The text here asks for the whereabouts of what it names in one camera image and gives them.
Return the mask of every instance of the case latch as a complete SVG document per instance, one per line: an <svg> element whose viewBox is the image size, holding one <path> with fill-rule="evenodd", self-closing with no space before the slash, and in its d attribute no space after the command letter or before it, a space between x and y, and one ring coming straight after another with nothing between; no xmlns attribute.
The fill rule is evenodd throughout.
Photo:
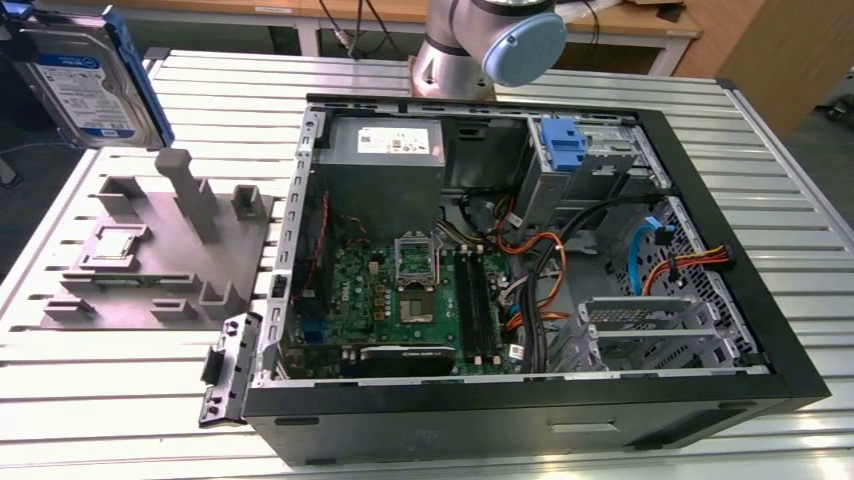
<svg viewBox="0 0 854 480"><path fill-rule="evenodd" d="M245 313L222 324L218 342L208 350L201 381L208 384L198 414L198 427L245 425L242 401L250 381L252 357L261 317Z"/></svg>

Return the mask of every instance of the motherboard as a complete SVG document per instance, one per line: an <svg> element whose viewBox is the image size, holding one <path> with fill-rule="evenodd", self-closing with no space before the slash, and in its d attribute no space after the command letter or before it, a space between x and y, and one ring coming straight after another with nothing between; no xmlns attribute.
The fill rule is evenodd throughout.
<svg viewBox="0 0 854 480"><path fill-rule="evenodd" d="M406 356L434 356L434 362L416 362L424 375L510 371L492 301L505 281L504 257L409 248L414 243L337 249L329 311L300 321L304 343L285 351L288 376L356 376L348 365L365 354L400 368Z"/></svg>

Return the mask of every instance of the power supply label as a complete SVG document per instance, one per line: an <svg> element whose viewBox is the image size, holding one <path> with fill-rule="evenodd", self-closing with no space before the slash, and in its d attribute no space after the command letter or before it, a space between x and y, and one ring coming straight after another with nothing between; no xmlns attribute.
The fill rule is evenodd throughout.
<svg viewBox="0 0 854 480"><path fill-rule="evenodd" d="M429 154L425 128L364 127L358 129L358 153Z"/></svg>
<svg viewBox="0 0 854 480"><path fill-rule="evenodd" d="M106 90L106 75L94 57L39 54L35 68L79 130L95 137L133 136L129 116Z"/></svg>

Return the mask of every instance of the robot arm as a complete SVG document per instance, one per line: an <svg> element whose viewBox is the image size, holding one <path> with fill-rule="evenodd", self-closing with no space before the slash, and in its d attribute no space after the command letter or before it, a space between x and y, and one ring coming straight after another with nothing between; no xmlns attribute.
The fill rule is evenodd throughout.
<svg viewBox="0 0 854 480"><path fill-rule="evenodd" d="M493 83L532 82L565 44L553 6L555 0L430 0L412 68L416 95L480 100Z"/></svg>

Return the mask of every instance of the ram slot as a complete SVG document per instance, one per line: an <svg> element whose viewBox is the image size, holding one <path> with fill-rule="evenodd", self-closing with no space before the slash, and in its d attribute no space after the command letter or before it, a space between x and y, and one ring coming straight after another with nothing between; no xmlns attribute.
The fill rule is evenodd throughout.
<svg viewBox="0 0 854 480"><path fill-rule="evenodd" d="M466 253L456 252L453 255L453 283L456 285L456 312L458 316L458 330L462 341L462 358L472 361L477 356L477 342L474 332L474 319L472 314L470 285L468 283Z"/></svg>
<svg viewBox="0 0 854 480"><path fill-rule="evenodd" d="M472 255L468 261L468 281L472 304L477 355L489 359L497 354L494 348L494 325L492 322L492 312L489 309L489 286L482 270L480 255Z"/></svg>

